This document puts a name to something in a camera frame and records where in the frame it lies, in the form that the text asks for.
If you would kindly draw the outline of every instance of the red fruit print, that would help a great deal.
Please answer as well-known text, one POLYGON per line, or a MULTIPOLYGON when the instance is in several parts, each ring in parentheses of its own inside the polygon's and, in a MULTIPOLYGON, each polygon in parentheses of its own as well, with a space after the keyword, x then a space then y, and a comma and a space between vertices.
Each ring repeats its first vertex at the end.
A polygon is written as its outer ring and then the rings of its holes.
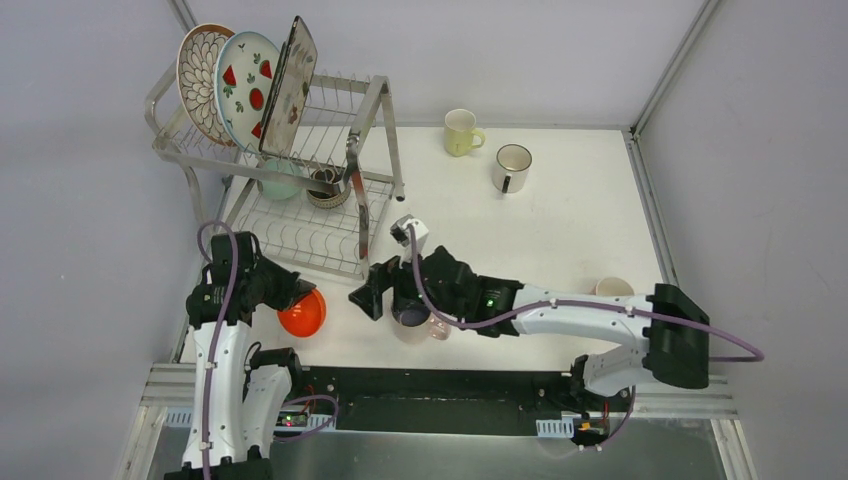
POLYGON ((259 64, 259 73, 261 73, 262 75, 265 75, 268 78, 272 78, 271 62, 269 62, 268 60, 265 60, 264 62, 259 64))
POLYGON ((258 88, 254 88, 250 91, 250 106, 253 107, 254 110, 262 110, 262 107, 265 105, 265 97, 262 95, 262 92, 258 88))
POLYGON ((224 76, 221 78, 224 79, 224 83, 226 83, 227 85, 232 85, 233 87, 236 86, 236 75, 233 73, 232 65, 227 67, 227 71, 224 72, 224 76))

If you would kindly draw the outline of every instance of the light green mug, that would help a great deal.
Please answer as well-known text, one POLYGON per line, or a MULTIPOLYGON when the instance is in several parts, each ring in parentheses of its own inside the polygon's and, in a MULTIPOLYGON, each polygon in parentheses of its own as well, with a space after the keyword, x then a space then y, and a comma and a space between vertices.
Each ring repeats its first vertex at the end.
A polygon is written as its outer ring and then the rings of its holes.
POLYGON ((477 125, 477 117, 468 110, 458 108, 451 110, 445 115, 445 150, 454 157, 468 154, 475 148, 480 148, 486 143, 486 135, 477 125), (480 139, 480 143, 474 143, 474 137, 480 139))

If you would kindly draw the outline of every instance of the dish rack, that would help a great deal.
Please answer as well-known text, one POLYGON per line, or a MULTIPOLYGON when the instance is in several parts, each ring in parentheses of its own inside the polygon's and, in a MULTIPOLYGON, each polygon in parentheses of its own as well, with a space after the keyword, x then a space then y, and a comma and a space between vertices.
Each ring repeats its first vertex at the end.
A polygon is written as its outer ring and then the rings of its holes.
POLYGON ((403 201, 403 179, 398 154, 389 80, 375 76, 314 75, 295 136, 285 160, 297 165, 303 176, 261 169, 272 158, 251 154, 236 146, 220 145, 201 133, 180 105, 161 125, 156 107, 176 79, 172 64, 145 100, 145 119, 156 133, 153 150, 162 160, 182 168, 188 182, 198 223, 210 219, 195 169, 220 172, 231 181, 229 196, 241 188, 225 221, 234 230, 250 230, 259 238, 263 253, 281 262, 352 278, 368 275, 368 252, 392 198, 403 201), (391 175, 364 171, 359 154, 382 107, 388 140, 391 175), (331 169, 341 181, 312 178, 331 169), (269 200, 259 192, 258 182, 288 183, 301 191, 287 200, 269 200), (306 190, 331 195, 353 195, 332 209, 315 207, 306 190))

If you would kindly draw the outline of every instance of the orange bowl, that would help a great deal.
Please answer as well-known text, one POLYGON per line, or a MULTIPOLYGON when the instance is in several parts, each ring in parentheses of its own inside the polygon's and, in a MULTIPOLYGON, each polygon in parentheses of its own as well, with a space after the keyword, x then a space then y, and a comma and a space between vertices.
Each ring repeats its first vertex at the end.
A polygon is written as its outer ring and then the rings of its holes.
POLYGON ((295 337, 309 337, 315 334, 324 324, 327 317, 327 305, 318 289, 304 297, 292 308, 277 312, 280 325, 295 337))

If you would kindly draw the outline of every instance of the metal dish rack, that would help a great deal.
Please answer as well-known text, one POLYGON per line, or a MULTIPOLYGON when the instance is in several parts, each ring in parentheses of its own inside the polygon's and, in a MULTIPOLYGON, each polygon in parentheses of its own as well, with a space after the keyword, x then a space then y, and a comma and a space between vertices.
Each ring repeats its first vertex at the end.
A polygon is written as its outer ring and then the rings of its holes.
POLYGON ((231 176, 231 185, 244 186, 225 221, 234 230, 250 230, 259 238, 263 253, 276 260, 352 278, 368 274, 368 252, 392 198, 403 201, 403 179, 398 154, 389 80, 383 76, 364 81, 329 76, 312 78, 294 146, 286 160, 303 176, 261 169, 272 158, 253 155, 238 147, 220 145, 202 134, 179 106, 165 125, 156 117, 156 106, 176 79, 172 64, 145 100, 145 119, 156 133, 153 150, 162 160, 176 163, 185 174, 194 214, 199 223, 210 218, 195 168, 231 176), (391 175, 360 169, 359 154, 382 107, 388 140, 391 175), (318 170, 332 169, 336 183, 311 178, 318 170), (288 200, 269 200, 257 182, 288 183, 301 191, 288 200), (307 199, 306 190, 354 195, 333 209, 320 209, 307 199))

